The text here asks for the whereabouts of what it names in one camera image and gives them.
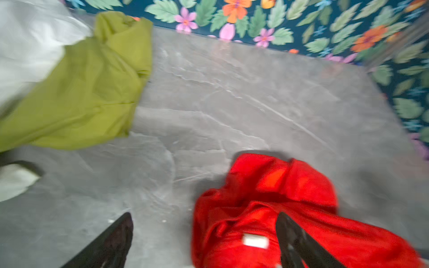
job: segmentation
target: blue flower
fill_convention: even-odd
[[[405,16],[405,21],[412,20],[413,18],[418,18],[420,16],[420,13],[423,13],[424,11],[425,9],[423,7],[414,10],[411,14]]]
[[[424,92],[425,92],[425,90],[423,89],[423,87],[415,87],[415,88],[412,88],[408,91],[408,95],[413,96],[413,97],[418,97]]]
[[[399,3],[398,3],[398,6],[397,6],[397,7],[395,7],[395,8],[393,9],[393,11],[394,11],[395,13],[398,13],[398,12],[400,12],[400,11],[404,10],[404,9],[408,6],[408,4],[409,4],[410,2],[411,2],[411,0],[405,0],[405,1],[399,2]]]
[[[419,123],[420,123],[420,119],[415,119],[415,120],[409,120],[404,122],[404,125],[405,125],[405,128],[410,131],[418,131],[419,128],[423,127]]]
[[[319,57],[324,57],[327,54],[331,53],[332,48],[325,48],[323,51],[319,52]]]
[[[421,63],[426,64],[425,68],[429,69],[429,59],[427,60],[422,60]]]
[[[66,1],[68,1],[68,2],[72,3],[72,6],[73,6],[75,9],[79,9],[79,5],[81,5],[81,6],[85,6],[85,4],[84,4],[81,0],[66,0]]]
[[[326,27],[324,27],[324,26],[319,26],[318,28],[317,28],[317,31],[315,31],[314,32],[314,36],[318,36],[318,35],[321,35],[321,34],[323,34],[323,32],[326,30]]]
[[[317,4],[315,4],[315,6],[319,7],[318,10],[322,10],[324,7],[330,6],[331,4],[332,4],[331,0],[322,0],[322,1],[318,2]]]

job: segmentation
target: black object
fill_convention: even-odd
[[[133,220],[124,213],[62,268],[123,268],[133,239]]]
[[[286,213],[275,224],[283,268],[346,268]]]

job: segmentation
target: marble tile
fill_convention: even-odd
[[[126,267],[191,265],[195,200],[249,150],[310,163],[342,215],[429,248],[429,168],[363,69],[156,27],[129,138],[2,155],[45,175],[0,203],[1,266],[60,267],[125,211]]]

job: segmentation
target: pink flower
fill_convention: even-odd
[[[420,139],[420,133],[409,133],[408,137],[411,138],[411,142],[414,145],[414,148],[416,149],[417,153],[426,161],[429,160],[429,148],[426,147],[426,145],[421,142]]]
[[[236,35],[236,27],[234,24],[227,23],[219,31],[219,38],[223,41],[229,42]]]
[[[340,57],[340,56],[334,56],[331,53],[325,57],[325,60],[341,62],[341,63],[350,63],[356,58],[356,56],[357,56],[357,53],[353,53],[353,54],[348,55],[347,57],[344,58],[344,57]]]
[[[274,40],[274,36],[272,35],[274,32],[274,29],[269,29],[268,31],[263,28],[261,30],[261,35],[260,36],[256,36],[255,38],[253,38],[253,41],[257,42],[256,46],[258,47],[268,47],[269,42]]]
[[[196,18],[196,13],[192,12],[189,13],[186,7],[182,7],[180,10],[180,15],[174,16],[174,19],[179,22],[179,24],[176,26],[176,31],[185,33],[191,33],[191,29],[197,29],[198,25],[193,22]]]

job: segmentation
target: clothing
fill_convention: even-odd
[[[39,174],[17,163],[0,167],[0,202],[24,193],[38,179]]]
[[[0,0],[0,18],[1,117],[49,75],[65,45],[92,34],[55,0]]]
[[[243,154],[225,185],[195,205],[192,260],[196,268],[274,268],[280,263],[275,232],[283,211],[348,268],[419,268],[411,246],[397,235],[336,215],[334,187],[298,160]],[[245,246],[243,234],[269,239],[267,249]]]
[[[152,23],[97,15],[94,36],[65,47],[46,80],[0,120],[0,152],[22,144],[79,149],[128,135],[152,70]]]

